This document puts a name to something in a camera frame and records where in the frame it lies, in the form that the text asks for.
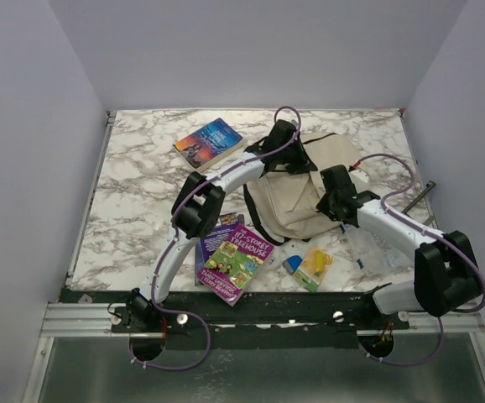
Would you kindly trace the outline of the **blue eraser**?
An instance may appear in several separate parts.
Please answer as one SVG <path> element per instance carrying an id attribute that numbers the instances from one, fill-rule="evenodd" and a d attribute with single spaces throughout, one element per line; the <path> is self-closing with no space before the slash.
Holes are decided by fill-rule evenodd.
<path id="1" fill-rule="evenodd" d="M 299 255 L 292 255 L 282 262 L 282 267 L 288 275 L 293 275 L 301 263 L 302 258 Z"/>

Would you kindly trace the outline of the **banana toy card package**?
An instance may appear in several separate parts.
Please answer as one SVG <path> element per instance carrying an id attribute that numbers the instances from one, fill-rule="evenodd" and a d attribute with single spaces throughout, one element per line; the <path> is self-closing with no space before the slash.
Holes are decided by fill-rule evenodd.
<path id="1" fill-rule="evenodd" d="M 294 272 L 294 278 L 309 292 L 317 292 L 334 258 L 320 247 L 312 247 Z"/>

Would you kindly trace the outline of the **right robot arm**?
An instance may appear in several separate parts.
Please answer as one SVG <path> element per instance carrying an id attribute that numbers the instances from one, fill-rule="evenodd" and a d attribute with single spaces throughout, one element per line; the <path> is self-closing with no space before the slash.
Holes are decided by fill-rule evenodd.
<path id="1" fill-rule="evenodd" d="M 372 191 L 359 192 L 346 166 L 320 172 L 325 194 L 317 210 L 332 221 L 373 233 L 410 258 L 414 279 L 371 292 L 360 308 L 362 323 L 380 328 L 399 311 L 424 311 L 442 317 L 477 297 L 485 306 L 485 279 L 477 267 L 469 238 L 459 231 L 443 233 L 383 204 Z"/>

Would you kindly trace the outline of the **cream canvas backpack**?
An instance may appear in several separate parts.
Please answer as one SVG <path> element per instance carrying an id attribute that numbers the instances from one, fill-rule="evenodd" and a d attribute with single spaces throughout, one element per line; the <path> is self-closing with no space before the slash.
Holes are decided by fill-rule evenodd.
<path id="1" fill-rule="evenodd" d="M 253 227 L 275 246 L 291 239 L 307 241 L 341 225 L 316 209 L 325 195 L 320 172 L 336 165 L 348 167 L 362 158 L 346 135 L 309 133 L 301 136 L 301 143 L 318 171 L 299 175 L 269 172 L 243 186 Z"/>

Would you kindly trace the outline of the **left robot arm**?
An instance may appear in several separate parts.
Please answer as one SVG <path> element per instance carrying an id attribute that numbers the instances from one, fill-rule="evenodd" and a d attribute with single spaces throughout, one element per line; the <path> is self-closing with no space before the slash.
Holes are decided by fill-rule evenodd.
<path id="1" fill-rule="evenodd" d="M 154 330 L 165 314 L 170 285 L 183 260 L 200 238 L 208 235 L 220 216 L 225 197 L 279 165 L 303 167 L 309 158 L 300 142 L 301 122 L 276 118 L 269 135 L 247 147 L 231 164 L 209 175 L 189 174 L 171 211 L 166 245 L 142 284 L 126 300 L 129 320 L 143 332 Z"/>

